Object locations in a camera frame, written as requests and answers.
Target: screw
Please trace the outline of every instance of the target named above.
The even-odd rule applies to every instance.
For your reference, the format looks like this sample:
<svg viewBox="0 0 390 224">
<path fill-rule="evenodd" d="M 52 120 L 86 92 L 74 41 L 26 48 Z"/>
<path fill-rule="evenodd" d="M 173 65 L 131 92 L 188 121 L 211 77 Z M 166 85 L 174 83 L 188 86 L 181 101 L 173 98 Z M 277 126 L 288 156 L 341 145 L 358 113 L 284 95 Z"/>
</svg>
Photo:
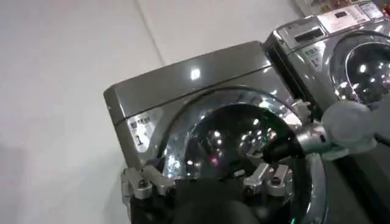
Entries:
<svg viewBox="0 0 390 224">
<path fill-rule="evenodd" d="M 281 181 L 281 179 L 280 179 L 279 177 L 273 177 L 273 179 L 272 179 L 272 181 L 271 181 L 271 183 L 272 183 L 273 185 L 279 185 L 281 182 L 282 182 L 282 181 Z"/>
<path fill-rule="evenodd" d="M 140 182 L 138 182 L 138 188 L 145 188 L 145 187 L 147 187 L 147 182 L 144 179 L 140 180 Z"/>
</svg>

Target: number 1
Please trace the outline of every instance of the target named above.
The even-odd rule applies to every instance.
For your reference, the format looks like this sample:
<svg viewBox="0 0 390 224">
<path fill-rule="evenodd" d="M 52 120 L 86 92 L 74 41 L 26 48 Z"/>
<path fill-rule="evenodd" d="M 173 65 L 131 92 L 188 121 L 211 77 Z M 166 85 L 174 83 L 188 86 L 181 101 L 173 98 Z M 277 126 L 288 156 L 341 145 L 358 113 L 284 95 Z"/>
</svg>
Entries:
<svg viewBox="0 0 390 224">
<path fill-rule="evenodd" d="M 138 135 L 136 136 L 136 138 L 138 139 L 138 145 L 143 145 L 143 143 L 141 142 L 141 139 Z"/>
</svg>

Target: white wall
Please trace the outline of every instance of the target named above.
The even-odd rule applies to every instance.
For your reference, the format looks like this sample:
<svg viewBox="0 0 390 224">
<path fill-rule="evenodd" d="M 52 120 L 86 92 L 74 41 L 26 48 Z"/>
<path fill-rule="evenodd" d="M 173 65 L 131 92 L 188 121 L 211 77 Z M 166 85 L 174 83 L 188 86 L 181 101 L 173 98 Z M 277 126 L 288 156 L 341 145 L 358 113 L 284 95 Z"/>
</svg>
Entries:
<svg viewBox="0 0 390 224">
<path fill-rule="evenodd" d="M 160 66 L 131 0 L 1 1 L 1 223 L 126 223 L 103 91 Z"/>
</svg>

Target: silver metal part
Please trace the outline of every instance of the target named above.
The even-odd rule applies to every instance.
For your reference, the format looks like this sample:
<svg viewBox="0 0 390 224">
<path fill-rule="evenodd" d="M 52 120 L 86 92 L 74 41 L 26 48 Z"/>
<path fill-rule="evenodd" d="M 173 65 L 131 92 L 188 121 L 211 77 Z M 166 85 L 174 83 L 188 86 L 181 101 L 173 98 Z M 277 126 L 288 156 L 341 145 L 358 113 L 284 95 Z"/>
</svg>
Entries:
<svg viewBox="0 0 390 224">
<path fill-rule="evenodd" d="M 295 100 L 295 102 L 291 105 L 295 114 L 298 114 L 299 119 L 304 124 L 307 124 L 310 121 L 310 114 L 311 114 L 311 111 L 309 110 L 310 105 L 311 105 L 310 102 L 304 102 L 302 99 Z"/>
<path fill-rule="evenodd" d="M 326 152 L 332 146 L 324 126 L 318 122 L 302 127 L 296 136 L 305 155 Z"/>
<path fill-rule="evenodd" d="M 275 197 L 284 197 L 287 193 L 286 191 L 286 174 L 288 173 L 288 166 L 279 165 L 275 171 L 274 176 L 271 180 L 268 180 L 266 183 L 266 189 L 268 194 Z"/>
<path fill-rule="evenodd" d="M 144 167 L 142 175 L 156 186 L 160 195 L 166 195 L 170 189 L 175 188 L 175 181 L 162 175 L 154 166 Z"/>
<path fill-rule="evenodd" d="M 145 199 L 152 195 L 152 185 L 145 180 L 139 171 L 134 167 L 123 170 L 121 175 L 122 181 L 122 200 L 126 204 L 130 197 L 134 195 L 137 199 Z"/>
<path fill-rule="evenodd" d="M 244 186 L 251 189 L 255 194 L 259 193 L 261 185 L 263 184 L 264 176 L 267 174 L 268 170 L 269 164 L 261 163 L 251 176 L 244 179 Z"/>
</svg>

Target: gray washing machine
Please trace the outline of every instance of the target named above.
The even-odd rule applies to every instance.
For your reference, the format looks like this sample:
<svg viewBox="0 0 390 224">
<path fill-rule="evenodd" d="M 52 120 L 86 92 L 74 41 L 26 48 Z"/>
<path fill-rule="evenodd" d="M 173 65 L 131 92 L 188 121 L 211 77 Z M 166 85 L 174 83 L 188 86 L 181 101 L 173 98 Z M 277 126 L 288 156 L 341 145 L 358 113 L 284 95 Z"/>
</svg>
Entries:
<svg viewBox="0 0 390 224">
<path fill-rule="evenodd" d="M 266 48 L 295 97 L 310 101 L 313 115 L 339 100 L 373 110 L 390 89 L 390 22 L 373 3 L 294 21 L 274 30 Z M 390 137 L 388 115 L 377 126 Z M 335 161 L 369 212 L 390 217 L 390 150 L 379 145 Z"/>
<path fill-rule="evenodd" d="M 175 195 L 189 201 L 201 201 L 206 196 L 208 205 L 211 201 L 216 206 L 219 206 L 220 200 L 242 201 L 239 191 L 238 194 L 235 191 L 225 195 L 228 198 L 238 195 L 235 199 L 215 197 L 221 197 L 225 189 L 230 189 L 225 187 L 228 186 L 225 183 L 238 181 L 237 186 L 242 186 L 245 178 L 267 167 L 259 162 L 262 146 L 278 135 L 300 127 L 302 119 L 299 117 L 305 117 L 304 113 L 295 112 L 291 107 L 293 96 L 259 42 L 201 55 L 125 80 L 107 89 L 104 97 L 127 167 L 131 169 L 122 174 L 122 194 L 132 223 L 165 223 L 175 219 L 178 221 L 173 223 L 183 223 L 183 217 L 172 217 L 179 208 L 165 205 L 168 199 L 161 202 L 162 197 L 168 197 L 162 187 L 164 184 L 156 184 L 159 197 L 149 195 L 142 205 L 139 200 L 133 200 L 134 195 L 143 199 L 145 194 L 144 191 L 137 191 L 139 196 L 129 193 L 132 180 L 123 178 L 129 172 L 142 174 L 145 167 L 153 166 L 157 170 L 154 174 L 159 173 L 159 180 L 175 186 Z M 320 157 L 311 155 L 305 159 L 290 159 L 285 161 L 285 165 L 289 167 L 291 176 L 288 179 L 291 190 L 284 195 L 289 201 L 284 204 L 288 208 L 280 209 L 280 212 L 286 213 L 276 216 L 285 220 L 275 222 L 322 223 L 327 209 L 325 175 Z M 277 173 L 280 166 L 270 167 L 266 172 L 270 175 Z M 227 182 L 222 180 L 227 177 L 230 177 Z M 203 185 L 207 180 L 217 179 L 217 183 L 212 183 L 216 187 Z M 195 193 L 192 191 L 194 184 L 200 185 L 195 188 Z M 133 191 L 139 187 L 131 186 Z M 178 202 L 177 198 L 171 200 L 176 202 L 174 205 L 179 204 L 180 209 L 188 204 L 183 205 L 183 200 Z M 266 203 L 266 200 L 256 199 L 253 203 Z M 229 206 L 217 210 L 210 208 L 210 211 L 219 215 L 217 219 L 221 220 L 234 214 L 232 211 L 228 212 L 228 216 L 219 214 Z M 264 206 L 268 205 L 253 208 L 252 211 L 261 210 L 255 214 L 256 219 L 264 219 L 260 217 L 267 211 Z M 195 212 L 196 209 L 191 210 L 194 213 L 186 216 L 191 219 L 210 215 L 200 215 Z M 186 214 L 182 210 L 178 213 L 178 216 Z M 249 212 L 246 217 L 252 215 L 253 212 Z"/>
</svg>

